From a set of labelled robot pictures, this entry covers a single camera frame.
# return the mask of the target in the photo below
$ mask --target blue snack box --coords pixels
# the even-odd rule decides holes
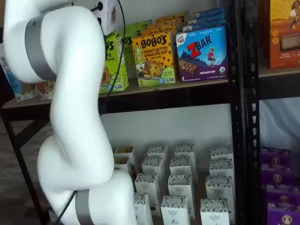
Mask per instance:
[[[176,35],[176,43],[181,81],[227,77],[225,26],[179,33]]]
[[[187,25],[182,28],[182,32],[202,30],[202,29],[207,29],[210,27],[217,27],[217,26],[222,26],[222,25],[225,25],[225,19],[214,20],[211,22],[197,23],[195,25]]]
[[[188,20],[197,20],[200,17],[214,16],[222,13],[224,13],[224,8],[212,8],[206,11],[190,14],[188,15]]]

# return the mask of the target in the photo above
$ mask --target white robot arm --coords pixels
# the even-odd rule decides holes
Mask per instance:
[[[3,42],[12,72],[29,83],[56,78],[50,111],[54,135],[39,152],[40,184],[57,215],[78,191],[61,219],[65,225],[135,225],[132,181],[114,171],[98,113],[105,63],[98,20],[83,7],[43,14],[71,2],[6,0]]]

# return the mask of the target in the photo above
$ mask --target white snack box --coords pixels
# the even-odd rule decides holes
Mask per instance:
[[[132,178],[132,171],[127,157],[114,157],[114,168],[127,172]]]
[[[233,161],[233,150],[230,145],[212,147],[210,149],[210,158],[231,158]]]
[[[171,175],[192,175],[190,157],[171,158],[170,172]]]
[[[191,175],[171,175],[168,181],[170,195],[186,196],[188,213],[195,219],[195,191]]]
[[[198,168],[197,157],[194,153],[194,144],[179,144],[175,146],[175,157],[190,157],[190,164],[192,168],[192,175],[196,183],[198,183]]]
[[[207,176],[205,180],[205,186],[208,199],[227,199],[229,220],[231,224],[235,224],[235,206],[232,177]]]
[[[148,194],[135,193],[135,217],[137,225],[153,225]]]
[[[138,193],[148,194],[151,213],[160,216],[161,192],[156,173],[139,173],[135,179],[135,187]]]
[[[229,225],[226,199],[201,199],[200,214],[203,225]]]
[[[162,157],[164,159],[165,164],[165,178],[167,179],[170,176],[170,157],[167,145],[157,145],[157,146],[150,146],[147,151],[148,157]]]
[[[138,162],[137,162],[137,154],[135,153],[134,147],[119,147],[116,149],[114,153],[115,157],[127,157],[131,166],[132,174],[135,175],[137,173]]]
[[[146,157],[142,163],[144,173],[157,173],[159,186],[162,194],[168,193],[168,187],[165,178],[165,164],[161,157]]]
[[[164,195],[161,211],[164,225],[190,225],[186,196]]]

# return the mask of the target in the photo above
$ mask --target green snack box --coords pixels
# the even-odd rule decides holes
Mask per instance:
[[[124,57],[127,66],[128,79],[137,78],[136,69],[135,69],[135,58],[133,56],[133,50],[132,50],[132,38],[139,36],[140,31],[146,29],[147,25],[149,24],[152,24],[152,20],[137,22],[126,26],[125,39],[123,40],[123,42],[124,42]],[[121,30],[118,32],[118,34],[123,39],[124,31]]]
[[[106,61],[103,70],[103,78],[100,87],[100,93],[107,93],[112,88],[113,82],[117,75],[121,50],[122,39],[117,33],[112,33],[105,38]],[[124,55],[121,59],[121,66],[117,81],[112,92],[123,91],[128,86],[127,70]]]

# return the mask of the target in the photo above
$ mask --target gray floor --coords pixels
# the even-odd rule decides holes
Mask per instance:
[[[20,132],[29,123],[30,121],[14,122],[14,131]],[[51,134],[52,129],[48,125],[21,149],[38,197],[45,208],[48,204],[38,183],[37,156],[40,145]],[[40,224],[2,119],[0,119],[0,224]]]

